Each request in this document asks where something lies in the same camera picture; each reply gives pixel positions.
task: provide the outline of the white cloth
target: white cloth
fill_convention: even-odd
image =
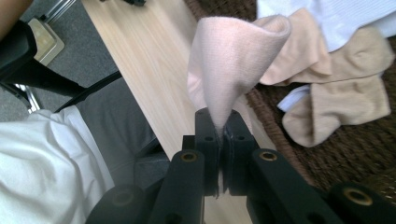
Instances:
[[[0,123],[2,223],[84,223],[114,187],[75,106]]]
[[[303,85],[292,90],[281,102],[279,102],[279,104],[277,104],[277,108],[281,109],[283,112],[288,112],[297,102],[309,94],[310,91],[311,85]]]
[[[329,52],[343,47],[364,25],[373,25],[384,37],[396,35],[394,0],[258,0],[257,18],[288,17],[302,7],[317,21]]]

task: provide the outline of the white shirt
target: white shirt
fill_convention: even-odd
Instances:
[[[78,109],[0,123],[2,223],[84,223],[114,187]]]

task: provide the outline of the floor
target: floor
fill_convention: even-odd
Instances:
[[[57,2],[35,0],[21,20],[29,21],[33,17],[40,17]],[[51,28],[65,44],[61,53],[49,64],[53,71],[81,86],[89,87],[118,70],[80,1],[77,0]],[[70,99],[49,91],[34,91],[41,107],[51,111]],[[23,103],[0,89],[0,122],[21,120],[26,116],[28,112]]]

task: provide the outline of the gray pants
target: gray pants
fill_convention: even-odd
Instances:
[[[116,185],[139,185],[136,175],[143,185],[164,176],[169,161],[164,153],[146,155],[159,142],[123,78],[91,94],[77,108]]]

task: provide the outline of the wooden surface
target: wooden surface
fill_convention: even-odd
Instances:
[[[135,7],[121,0],[82,0],[99,35],[169,158],[182,136],[194,134],[195,109],[187,94],[187,64],[196,21],[182,0],[149,0]],[[274,148],[257,118],[261,147]],[[205,222],[250,223],[246,198],[205,199]]]

